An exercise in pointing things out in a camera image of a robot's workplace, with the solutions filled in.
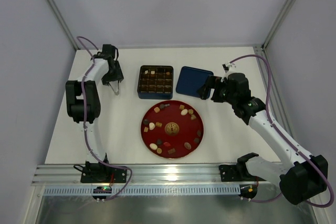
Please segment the metal serving tongs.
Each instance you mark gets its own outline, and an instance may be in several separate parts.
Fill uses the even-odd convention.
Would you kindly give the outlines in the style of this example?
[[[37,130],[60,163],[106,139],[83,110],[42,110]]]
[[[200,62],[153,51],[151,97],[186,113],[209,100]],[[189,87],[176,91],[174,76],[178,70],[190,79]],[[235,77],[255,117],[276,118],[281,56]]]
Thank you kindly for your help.
[[[120,94],[120,81],[109,82],[109,86],[116,96]]]

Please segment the blue tin lid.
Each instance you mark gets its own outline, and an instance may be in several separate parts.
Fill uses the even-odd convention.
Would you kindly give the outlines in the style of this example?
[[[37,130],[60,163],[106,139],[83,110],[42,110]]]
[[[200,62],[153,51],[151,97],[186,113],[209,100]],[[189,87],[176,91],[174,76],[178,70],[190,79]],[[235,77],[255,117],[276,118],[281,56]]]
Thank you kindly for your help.
[[[213,74],[209,70],[183,66],[175,91],[178,94],[200,98],[200,94],[197,91],[205,84],[207,77]]]

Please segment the blue chocolate tin box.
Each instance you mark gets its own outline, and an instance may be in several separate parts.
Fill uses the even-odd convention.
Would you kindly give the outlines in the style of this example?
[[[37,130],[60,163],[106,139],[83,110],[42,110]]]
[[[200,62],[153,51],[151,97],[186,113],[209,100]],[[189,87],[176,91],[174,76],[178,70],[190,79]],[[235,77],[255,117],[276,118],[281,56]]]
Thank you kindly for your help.
[[[137,93],[140,99],[170,100],[173,98],[174,68],[172,66],[142,65],[140,67]]]

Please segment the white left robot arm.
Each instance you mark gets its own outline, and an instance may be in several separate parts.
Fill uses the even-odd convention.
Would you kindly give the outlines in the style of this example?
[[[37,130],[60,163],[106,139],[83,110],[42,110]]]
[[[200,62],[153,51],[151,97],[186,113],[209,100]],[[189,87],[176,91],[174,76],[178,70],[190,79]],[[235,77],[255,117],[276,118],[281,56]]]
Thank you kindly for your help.
[[[109,162],[98,125],[102,110],[98,85],[120,84],[124,79],[118,48],[104,44],[90,54],[90,60],[81,77],[66,82],[67,114],[81,127],[88,152],[85,163],[75,169],[81,172],[82,183],[126,184],[132,177],[131,168]],[[200,113],[172,98],[173,73],[171,66],[142,66],[137,82],[139,98],[156,100],[140,118],[141,144],[166,160],[188,157],[206,144]]]

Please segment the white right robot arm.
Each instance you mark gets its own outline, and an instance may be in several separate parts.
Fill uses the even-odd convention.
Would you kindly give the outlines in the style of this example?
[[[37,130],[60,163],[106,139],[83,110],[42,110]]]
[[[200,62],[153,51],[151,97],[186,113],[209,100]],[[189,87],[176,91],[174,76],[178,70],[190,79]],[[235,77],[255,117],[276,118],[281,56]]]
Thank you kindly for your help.
[[[243,73],[223,78],[211,76],[207,84],[214,90],[214,102],[228,103],[235,115],[257,132],[280,159],[280,164],[250,153],[238,159],[244,173],[276,185],[293,205],[304,202],[332,187],[328,182],[328,162],[300,146],[271,116],[264,102],[251,95]]]

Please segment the white swirl oval chocolate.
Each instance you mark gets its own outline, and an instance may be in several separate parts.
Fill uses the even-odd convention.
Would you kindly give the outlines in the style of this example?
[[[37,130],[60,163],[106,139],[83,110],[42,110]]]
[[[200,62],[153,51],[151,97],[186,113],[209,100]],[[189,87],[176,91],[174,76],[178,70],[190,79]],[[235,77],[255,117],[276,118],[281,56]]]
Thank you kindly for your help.
[[[181,115],[187,115],[188,114],[188,109],[184,109],[181,111]]]

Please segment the caramel oval chocolate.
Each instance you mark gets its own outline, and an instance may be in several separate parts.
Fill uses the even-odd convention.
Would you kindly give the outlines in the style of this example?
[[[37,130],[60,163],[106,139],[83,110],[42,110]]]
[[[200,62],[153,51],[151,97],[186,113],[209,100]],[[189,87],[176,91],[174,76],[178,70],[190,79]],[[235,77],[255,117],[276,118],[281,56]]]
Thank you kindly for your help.
[[[191,149],[191,145],[190,145],[190,143],[188,143],[188,142],[185,142],[185,143],[184,143],[184,147],[185,147],[186,149],[188,149],[188,150]]]

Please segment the red chocolate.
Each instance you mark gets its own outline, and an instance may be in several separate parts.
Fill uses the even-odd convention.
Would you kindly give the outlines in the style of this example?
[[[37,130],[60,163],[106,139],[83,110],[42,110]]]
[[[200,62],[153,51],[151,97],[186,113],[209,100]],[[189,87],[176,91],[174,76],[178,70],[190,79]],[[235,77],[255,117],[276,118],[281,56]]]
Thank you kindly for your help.
[[[170,147],[171,146],[170,143],[168,143],[168,142],[164,142],[163,145],[166,146],[166,147]]]

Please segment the brown square chocolate front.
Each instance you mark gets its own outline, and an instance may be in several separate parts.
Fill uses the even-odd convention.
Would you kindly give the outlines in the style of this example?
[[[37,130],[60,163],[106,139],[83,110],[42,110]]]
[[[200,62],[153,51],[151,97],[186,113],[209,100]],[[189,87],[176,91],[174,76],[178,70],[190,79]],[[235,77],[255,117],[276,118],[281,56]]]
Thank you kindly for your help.
[[[170,149],[170,150],[168,150],[168,153],[169,154],[173,154],[173,153],[175,153],[176,152],[176,150],[173,148],[173,149]]]

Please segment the dark heart chocolate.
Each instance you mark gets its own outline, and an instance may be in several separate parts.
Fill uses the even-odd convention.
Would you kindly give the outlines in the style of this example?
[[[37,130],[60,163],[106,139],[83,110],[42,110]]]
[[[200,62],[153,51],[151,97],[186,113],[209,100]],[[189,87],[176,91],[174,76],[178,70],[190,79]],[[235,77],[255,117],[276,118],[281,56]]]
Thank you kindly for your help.
[[[158,140],[156,141],[156,144],[157,144],[157,145],[162,145],[162,144],[163,144],[163,142],[162,142],[162,140],[161,140],[161,139],[158,139]]]

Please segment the red round lacquer tray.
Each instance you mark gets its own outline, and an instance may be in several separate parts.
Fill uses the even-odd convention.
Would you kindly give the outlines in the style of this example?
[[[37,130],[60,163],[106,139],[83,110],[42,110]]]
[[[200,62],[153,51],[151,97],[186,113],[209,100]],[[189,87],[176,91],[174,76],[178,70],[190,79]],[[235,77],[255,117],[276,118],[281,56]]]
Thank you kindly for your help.
[[[156,107],[160,108],[161,104],[170,104],[170,106],[160,109],[156,113],[154,109]],[[193,109],[196,119],[191,120],[192,114],[189,113],[181,115],[180,105],[184,105],[184,109]],[[162,126],[156,127],[156,122],[162,123]],[[198,130],[202,131],[201,136],[197,135]],[[151,153],[166,159],[178,159],[188,156],[199,147],[204,136],[204,124],[200,114],[191,105],[182,101],[167,100],[159,102],[148,109],[141,120],[140,133],[142,142]],[[163,143],[170,143],[171,146],[157,145],[156,141],[158,139],[161,139]],[[190,150],[184,147],[185,142],[190,143]],[[152,150],[150,148],[151,143],[161,148],[162,153],[158,154],[156,150]],[[173,148],[176,152],[169,154],[168,150]]]

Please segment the right aluminium frame post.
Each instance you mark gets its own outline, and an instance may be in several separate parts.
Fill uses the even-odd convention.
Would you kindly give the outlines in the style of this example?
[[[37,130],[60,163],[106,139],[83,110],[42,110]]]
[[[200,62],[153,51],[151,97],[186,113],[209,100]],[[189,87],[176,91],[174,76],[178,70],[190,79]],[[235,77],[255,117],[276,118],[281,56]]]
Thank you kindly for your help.
[[[267,34],[265,41],[262,45],[262,49],[265,51],[268,46],[270,45],[271,41],[273,40],[274,36],[276,35],[278,29],[280,28],[281,24],[286,19],[287,15],[289,14],[292,6],[294,5],[296,0],[285,0],[284,4],[282,5],[275,21],[273,22],[269,33]]]

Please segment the aluminium frame post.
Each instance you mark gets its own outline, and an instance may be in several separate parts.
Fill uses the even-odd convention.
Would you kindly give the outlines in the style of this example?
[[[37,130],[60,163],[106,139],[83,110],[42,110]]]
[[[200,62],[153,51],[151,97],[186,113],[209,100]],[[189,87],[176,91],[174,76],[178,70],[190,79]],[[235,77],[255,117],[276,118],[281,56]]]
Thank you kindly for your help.
[[[296,0],[285,0],[284,4],[282,5],[275,21],[273,22],[269,33],[267,34],[265,41],[262,45],[262,49],[265,51],[268,46],[270,45],[271,41],[273,40],[274,36],[276,35],[278,29],[280,28],[281,24],[286,19],[287,15],[289,14],[292,6],[294,5]]]
[[[65,36],[67,37],[69,43],[73,47],[74,50],[79,50],[79,46],[76,43],[74,36],[72,35],[65,19],[63,18],[55,0],[45,0],[47,5],[49,6],[52,14],[54,15],[56,21],[60,25],[62,31],[64,32]]]

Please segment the left aluminium frame post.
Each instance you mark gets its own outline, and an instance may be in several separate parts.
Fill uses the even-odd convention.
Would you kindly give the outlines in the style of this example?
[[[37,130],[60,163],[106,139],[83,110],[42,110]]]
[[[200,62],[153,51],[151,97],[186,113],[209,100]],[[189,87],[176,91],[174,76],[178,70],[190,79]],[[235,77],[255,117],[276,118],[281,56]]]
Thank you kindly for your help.
[[[55,0],[45,0],[47,5],[49,6],[52,14],[54,15],[56,21],[60,25],[62,31],[64,32],[65,36],[67,37],[69,43],[73,47],[74,50],[79,50],[79,46],[76,43],[74,36],[72,35],[65,19],[63,18]]]

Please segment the aluminium mounting rail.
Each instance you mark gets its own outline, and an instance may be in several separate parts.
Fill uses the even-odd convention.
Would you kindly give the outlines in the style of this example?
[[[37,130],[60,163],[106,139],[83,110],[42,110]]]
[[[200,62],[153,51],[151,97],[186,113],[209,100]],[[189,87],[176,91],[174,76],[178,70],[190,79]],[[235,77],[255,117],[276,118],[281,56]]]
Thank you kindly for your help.
[[[220,183],[219,164],[134,164],[131,183]],[[72,165],[39,165],[32,178],[32,185],[78,184],[81,172]]]

